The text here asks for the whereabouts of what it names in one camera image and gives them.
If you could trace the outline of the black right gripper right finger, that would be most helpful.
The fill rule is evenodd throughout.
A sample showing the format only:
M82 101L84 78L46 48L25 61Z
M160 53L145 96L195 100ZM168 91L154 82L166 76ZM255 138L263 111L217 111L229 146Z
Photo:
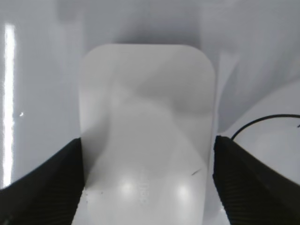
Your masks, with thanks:
M298 225L300 187L228 137L214 144L213 180L232 225Z

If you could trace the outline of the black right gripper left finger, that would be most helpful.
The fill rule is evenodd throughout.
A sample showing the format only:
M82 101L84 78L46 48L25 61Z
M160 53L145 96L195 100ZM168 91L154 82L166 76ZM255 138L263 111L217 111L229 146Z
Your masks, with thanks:
M2 225L70 225L84 188L82 144L73 139L0 191Z

